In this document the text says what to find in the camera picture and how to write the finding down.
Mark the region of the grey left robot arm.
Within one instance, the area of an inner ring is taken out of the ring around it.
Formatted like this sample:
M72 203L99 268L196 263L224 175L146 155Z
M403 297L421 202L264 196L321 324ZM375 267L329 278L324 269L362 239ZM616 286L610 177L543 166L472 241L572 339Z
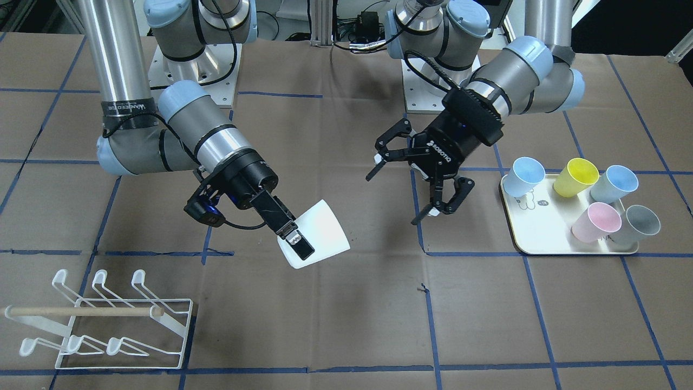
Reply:
M474 187L460 175L478 146L500 140L512 114L574 108L586 84L573 67L576 1L526 1L525 34L483 58L509 1L398 1L384 20L388 54L417 76L438 107L423 130L400 119L375 141L371 180L386 163L405 162L428 183L429 199L413 224L455 213Z

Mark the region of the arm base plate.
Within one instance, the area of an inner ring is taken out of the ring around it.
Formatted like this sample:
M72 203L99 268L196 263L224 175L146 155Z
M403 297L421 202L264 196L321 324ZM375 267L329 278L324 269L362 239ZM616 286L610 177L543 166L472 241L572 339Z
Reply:
M208 45L199 57L185 62L170 60L156 48L148 70L154 98L158 100L162 93L156 87L166 88L177 81L191 80L198 82L220 108L233 108L242 46Z
M449 87L441 77L439 77L429 65L420 58L411 58L409 62L414 69L420 71L424 76L436 81L439 86ZM471 67L462 71L453 71L441 68L457 84L468 81L470 75L481 66L478 55L474 57ZM405 94L406 113L417 114L436 114L443 110L442 99L446 92L431 86L421 77L414 74L406 62L402 62L403 91Z

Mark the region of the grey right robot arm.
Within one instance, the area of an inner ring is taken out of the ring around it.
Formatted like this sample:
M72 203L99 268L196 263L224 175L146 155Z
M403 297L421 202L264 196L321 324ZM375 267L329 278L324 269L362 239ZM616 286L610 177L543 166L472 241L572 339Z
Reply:
M132 2L77 4L101 87L102 168L119 176L191 170L199 186L184 211L198 223L229 225L217 207L228 197L238 209L260 215L293 267L316 260L315 233L272 194L278 176L203 88L207 74L223 81L218 65L176 74L156 99Z

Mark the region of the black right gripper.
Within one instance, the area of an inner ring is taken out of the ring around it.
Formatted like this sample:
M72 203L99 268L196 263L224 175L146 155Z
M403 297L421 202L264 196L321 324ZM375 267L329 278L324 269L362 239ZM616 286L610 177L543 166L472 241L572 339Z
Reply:
M307 260L315 249L299 231L296 217L271 192L277 187L279 176L257 151L240 151L220 162L198 188L198 204L205 212L212 211L210 194L201 194L208 185L213 192L225 193L241 210L255 208L267 226L289 244L290 254Z

